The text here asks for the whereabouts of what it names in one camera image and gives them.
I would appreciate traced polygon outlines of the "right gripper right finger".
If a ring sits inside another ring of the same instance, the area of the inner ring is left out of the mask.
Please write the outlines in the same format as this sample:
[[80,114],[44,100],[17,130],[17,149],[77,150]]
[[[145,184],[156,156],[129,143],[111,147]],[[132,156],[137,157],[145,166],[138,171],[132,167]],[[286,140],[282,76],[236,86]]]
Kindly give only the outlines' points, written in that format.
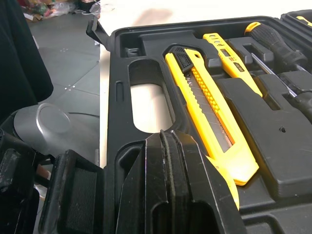
[[245,234],[239,196],[227,169],[187,134],[162,132],[172,234]]

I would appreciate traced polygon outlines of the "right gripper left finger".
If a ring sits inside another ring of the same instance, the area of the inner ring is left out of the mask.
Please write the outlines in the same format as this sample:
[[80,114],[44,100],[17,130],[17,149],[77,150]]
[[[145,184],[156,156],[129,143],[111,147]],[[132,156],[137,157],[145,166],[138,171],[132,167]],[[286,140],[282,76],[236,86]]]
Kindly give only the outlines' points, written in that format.
[[171,233],[170,138],[165,131],[150,135],[128,164],[119,198],[117,234]]

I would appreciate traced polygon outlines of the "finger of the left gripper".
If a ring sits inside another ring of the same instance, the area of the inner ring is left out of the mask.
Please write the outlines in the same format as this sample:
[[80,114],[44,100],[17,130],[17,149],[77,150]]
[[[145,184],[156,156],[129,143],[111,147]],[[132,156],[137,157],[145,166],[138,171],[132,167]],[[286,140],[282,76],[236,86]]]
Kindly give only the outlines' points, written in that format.
[[68,150],[55,159],[39,233],[100,234],[103,201],[103,169]]
[[36,153],[23,141],[0,131],[0,232],[31,234],[39,206],[34,188]]

